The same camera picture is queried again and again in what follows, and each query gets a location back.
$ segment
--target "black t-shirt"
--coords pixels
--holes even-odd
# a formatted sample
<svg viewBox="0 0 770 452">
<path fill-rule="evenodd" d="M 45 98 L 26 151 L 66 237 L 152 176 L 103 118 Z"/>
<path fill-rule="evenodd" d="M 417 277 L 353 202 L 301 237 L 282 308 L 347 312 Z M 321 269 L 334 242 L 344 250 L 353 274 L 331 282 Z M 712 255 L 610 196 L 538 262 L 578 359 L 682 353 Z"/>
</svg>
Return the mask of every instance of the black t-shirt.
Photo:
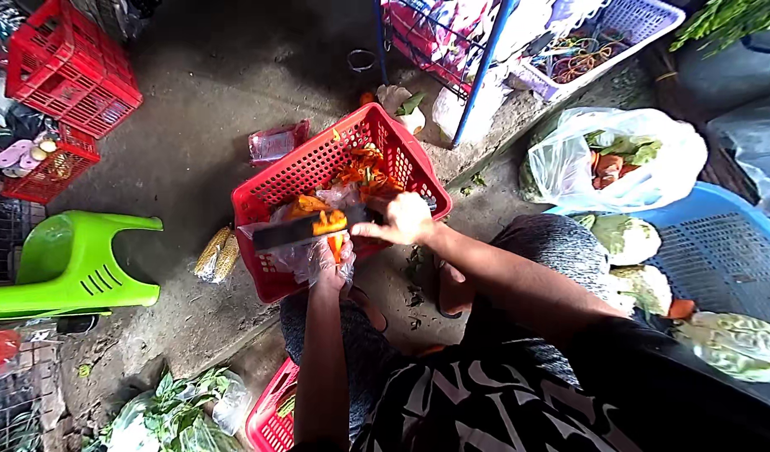
<svg viewBox="0 0 770 452">
<path fill-rule="evenodd" d="M 770 450 L 770 402 L 665 334 L 607 318 L 565 355 L 584 391 L 508 345 L 404 365 L 352 450 Z"/>
</svg>

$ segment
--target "concrete floor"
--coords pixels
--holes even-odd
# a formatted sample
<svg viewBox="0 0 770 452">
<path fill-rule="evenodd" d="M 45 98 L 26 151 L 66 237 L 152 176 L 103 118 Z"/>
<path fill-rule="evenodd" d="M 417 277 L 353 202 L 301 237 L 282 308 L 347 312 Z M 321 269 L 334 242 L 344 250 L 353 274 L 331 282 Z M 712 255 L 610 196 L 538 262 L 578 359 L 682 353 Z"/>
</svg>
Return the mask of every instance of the concrete floor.
<svg viewBox="0 0 770 452">
<path fill-rule="evenodd" d="M 50 213 L 76 208 L 159 216 L 165 224 L 163 232 L 125 231 L 114 241 L 126 271 L 162 287 L 156 305 L 118 309 L 95 331 L 62 346 L 64 396 L 79 426 L 104 425 L 131 396 L 153 386 L 164 366 L 189 376 L 236 355 L 232 366 L 252 391 L 270 379 L 283 359 L 277 305 L 259 302 L 241 262 L 220 285 L 203 283 L 190 270 L 211 235 L 231 221 L 231 190 L 253 174 L 249 133 L 303 118 L 316 133 L 353 110 L 360 92 L 376 87 L 376 71 L 354 74 L 346 63 L 353 48 L 373 48 L 372 26 L 370 3 L 344 0 L 208 6 L 179 0 L 159 8 L 131 49 L 144 105 L 99 142 L 101 162 L 49 205 Z M 426 87 L 431 105 L 437 85 L 392 59 L 391 78 L 414 90 Z M 651 105 L 649 97 L 616 95 L 636 92 L 618 80 L 646 84 L 640 73 L 632 62 L 618 67 L 581 105 Z M 509 149 L 515 132 L 550 108 L 516 92 L 486 142 L 456 152 L 436 146 L 443 142 L 433 138 L 432 125 L 420 136 L 440 178 L 454 180 L 452 227 L 487 240 L 513 216 L 543 210 L 517 196 L 520 154 L 497 151 Z M 429 117 L 430 108 L 424 111 Z M 463 197 L 467 171 L 489 155 L 495 157 L 484 171 L 488 187 Z M 407 306 L 403 270 L 410 253 L 393 247 L 360 262 L 355 281 L 388 316 L 387 336 L 405 352 L 453 344 L 464 319 L 441 318 L 431 303 Z M 415 319 L 421 326 L 413 330 Z M 88 378 L 77 376 L 81 364 L 92 365 Z"/>
</svg>

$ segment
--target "red plastic basket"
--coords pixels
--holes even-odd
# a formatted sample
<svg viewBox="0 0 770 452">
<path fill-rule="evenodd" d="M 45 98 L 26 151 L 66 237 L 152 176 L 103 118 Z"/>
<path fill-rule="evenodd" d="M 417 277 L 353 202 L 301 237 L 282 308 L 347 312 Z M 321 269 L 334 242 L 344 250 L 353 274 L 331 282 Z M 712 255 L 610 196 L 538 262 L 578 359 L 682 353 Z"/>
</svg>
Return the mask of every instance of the red plastic basket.
<svg viewBox="0 0 770 452">
<path fill-rule="evenodd" d="M 102 139 L 142 103 L 128 58 L 68 0 L 11 36 L 6 96 Z"/>
<path fill-rule="evenodd" d="M 340 141 L 333 141 L 333 129 L 340 134 Z M 385 156 L 387 168 L 383 172 L 402 182 L 405 190 L 436 197 L 434 220 L 452 210 L 452 200 L 435 176 L 419 141 L 402 125 L 391 120 L 379 104 L 370 103 L 340 119 L 236 188 L 231 193 L 235 225 L 267 222 L 272 208 L 329 182 L 340 166 L 350 160 L 351 149 L 362 148 L 370 142 Z M 277 272 L 270 254 L 256 256 L 253 244 L 245 234 L 237 234 L 237 241 L 240 255 L 254 278 L 257 294 L 263 303 L 276 302 L 300 288 L 292 273 Z M 354 240 L 354 252 L 358 257 L 365 257 L 387 246 L 380 241 Z"/>
<path fill-rule="evenodd" d="M 35 203 L 49 203 L 100 156 L 95 139 L 67 124 L 59 123 L 56 152 L 22 178 L 4 178 L 1 195 Z"/>
<path fill-rule="evenodd" d="M 257 452 L 283 452 L 293 447 L 293 413 L 279 417 L 277 402 L 297 379 L 298 366 L 288 358 L 257 399 L 245 424 L 245 434 Z"/>
</svg>

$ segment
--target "plastic chair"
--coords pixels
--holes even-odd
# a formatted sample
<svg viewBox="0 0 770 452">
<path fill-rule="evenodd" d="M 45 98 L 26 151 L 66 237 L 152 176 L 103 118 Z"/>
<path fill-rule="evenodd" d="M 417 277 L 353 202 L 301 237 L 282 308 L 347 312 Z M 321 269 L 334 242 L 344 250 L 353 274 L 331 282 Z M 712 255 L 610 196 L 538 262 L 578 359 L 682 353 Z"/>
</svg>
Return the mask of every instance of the plastic chair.
<svg viewBox="0 0 770 452">
<path fill-rule="evenodd" d="M 0 319 L 111 313 L 151 306 L 159 286 L 131 278 L 112 253 L 125 229 L 162 230 L 159 218 L 66 211 L 39 223 L 23 246 L 16 285 L 0 286 Z"/>
</svg>

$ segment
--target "blue metal pole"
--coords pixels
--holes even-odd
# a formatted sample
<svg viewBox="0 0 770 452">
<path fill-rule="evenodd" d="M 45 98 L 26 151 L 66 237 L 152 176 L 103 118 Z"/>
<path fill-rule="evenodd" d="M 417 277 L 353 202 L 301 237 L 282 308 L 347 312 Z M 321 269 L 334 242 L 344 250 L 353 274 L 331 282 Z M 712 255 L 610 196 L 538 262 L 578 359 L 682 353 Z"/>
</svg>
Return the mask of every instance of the blue metal pole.
<svg viewBox="0 0 770 452">
<path fill-rule="evenodd" d="M 380 55 L 380 70 L 382 71 L 382 84 L 388 84 L 388 73 L 385 71 L 385 32 L 382 29 L 382 7 L 380 0 L 373 0 L 374 18 L 377 21 L 377 54 Z"/>
<path fill-rule="evenodd" d="M 455 138 L 452 140 L 452 148 L 456 148 L 457 145 L 460 144 L 460 136 L 463 134 L 463 128 L 466 127 L 466 122 L 469 120 L 472 107 L 474 107 L 474 100 L 477 98 L 477 94 L 480 93 L 480 86 L 485 78 L 485 72 L 488 71 L 488 67 L 491 66 L 491 58 L 493 58 L 493 52 L 497 48 L 499 36 L 505 28 L 508 16 L 511 15 L 513 5 L 520 1 L 521 0 L 502 0 L 499 4 L 497 18 L 494 19 L 491 36 L 489 36 L 488 43 L 485 45 L 483 57 L 480 58 L 480 67 L 477 68 L 477 75 L 474 77 L 472 91 L 469 93 L 469 99 L 466 101 L 466 107 L 463 109 L 463 116 L 460 118 L 460 123 L 457 125 Z"/>
</svg>

